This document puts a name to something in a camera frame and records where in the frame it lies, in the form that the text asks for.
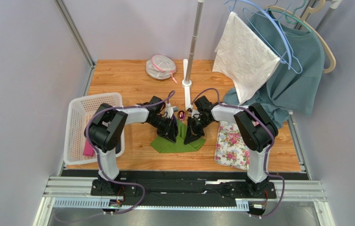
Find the rainbow metallic spoon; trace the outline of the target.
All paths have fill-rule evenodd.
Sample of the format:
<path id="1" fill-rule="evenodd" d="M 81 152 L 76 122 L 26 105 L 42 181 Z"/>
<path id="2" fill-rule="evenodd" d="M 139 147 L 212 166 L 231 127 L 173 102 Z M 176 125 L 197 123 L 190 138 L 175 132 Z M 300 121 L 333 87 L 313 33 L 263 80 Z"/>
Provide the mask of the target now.
<path id="1" fill-rule="evenodd" d="M 184 124 L 184 121 L 186 119 L 186 113 L 185 111 L 181 110 L 177 113 L 177 120 L 178 120 L 178 130 L 179 130 L 179 136 L 181 138 L 186 137 L 186 125 Z"/>

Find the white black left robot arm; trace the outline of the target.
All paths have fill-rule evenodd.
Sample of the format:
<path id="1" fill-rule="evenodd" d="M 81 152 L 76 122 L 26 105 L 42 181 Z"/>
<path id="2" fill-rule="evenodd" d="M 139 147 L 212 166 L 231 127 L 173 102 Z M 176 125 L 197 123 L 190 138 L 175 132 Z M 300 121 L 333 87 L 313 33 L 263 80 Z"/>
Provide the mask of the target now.
<path id="1" fill-rule="evenodd" d="M 161 115 L 166 103 L 154 96 L 149 102 L 127 107 L 102 103 L 84 130 L 88 144 L 93 147 L 99 165 L 94 191 L 116 194 L 121 185 L 115 183 L 120 171 L 116 162 L 116 149 L 121 144 L 125 125 L 148 123 L 156 128 L 157 135 L 176 142 L 178 126 L 172 113 Z"/>

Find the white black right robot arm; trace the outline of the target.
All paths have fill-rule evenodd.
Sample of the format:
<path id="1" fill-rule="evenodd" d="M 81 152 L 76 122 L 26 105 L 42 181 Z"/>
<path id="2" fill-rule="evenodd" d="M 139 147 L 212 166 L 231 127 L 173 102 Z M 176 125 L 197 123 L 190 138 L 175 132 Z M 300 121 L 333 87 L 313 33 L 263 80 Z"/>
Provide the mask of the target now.
<path id="1" fill-rule="evenodd" d="M 278 134 L 277 127 L 264 108 L 258 103 L 248 107 L 213 104 L 205 96 L 199 97 L 194 104 L 197 113 L 187 119 L 184 144 L 202 138 L 204 129 L 215 121 L 236 124 L 244 144 L 250 149 L 245 189 L 251 196 L 262 193 L 269 182 L 268 152 Z"/>

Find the green paper napkin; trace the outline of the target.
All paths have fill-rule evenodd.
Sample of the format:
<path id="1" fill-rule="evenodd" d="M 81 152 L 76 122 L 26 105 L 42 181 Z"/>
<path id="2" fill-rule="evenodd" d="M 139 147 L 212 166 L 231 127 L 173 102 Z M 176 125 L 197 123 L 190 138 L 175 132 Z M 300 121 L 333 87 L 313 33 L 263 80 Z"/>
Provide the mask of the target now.
<path id="1" fill-rule="evenodd" d="M 187 126 L 179 121 L 177 127 L 178 135 L 175 143 L 157 137 L 150 143 L 150 146 L 158 153 L 188 153 L 198 151 L 205 144 L 206 139 L 201 137 L 198 140 L 185 145 L 184 139 L 186 137 Z"/>

